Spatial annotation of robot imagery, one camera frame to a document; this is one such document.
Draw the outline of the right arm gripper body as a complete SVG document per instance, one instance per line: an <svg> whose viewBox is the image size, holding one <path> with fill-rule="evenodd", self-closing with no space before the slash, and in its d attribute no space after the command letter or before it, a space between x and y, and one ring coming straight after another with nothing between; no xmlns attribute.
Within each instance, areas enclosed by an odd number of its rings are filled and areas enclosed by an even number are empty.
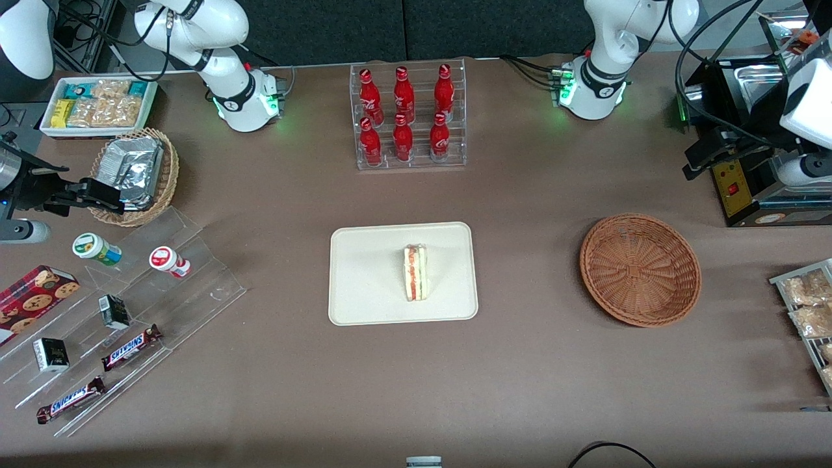
<svg viewBox="0 0 832 468"><path fill-rule="evenodd" d="M17 169L12 180L13 211L45 211L57 216L68 216L70 207L64 205L60 196L65 195L67 181L59 177L67 172L65 166L27 162L12 158L12 167Z"/></svg>

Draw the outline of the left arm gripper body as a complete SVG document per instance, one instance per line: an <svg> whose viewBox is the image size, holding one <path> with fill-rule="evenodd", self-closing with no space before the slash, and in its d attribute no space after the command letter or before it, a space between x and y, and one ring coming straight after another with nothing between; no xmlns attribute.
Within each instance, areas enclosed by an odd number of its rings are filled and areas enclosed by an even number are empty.
<svg viewBox="0 0 832 468"><path fill-rule="evenodd" d="M710 133L717 138L718 146L716 156L713 156L710 162L710 168L776 148L776 145L766 137L749 133L741 127L717 125L710 130Z"/></svg>

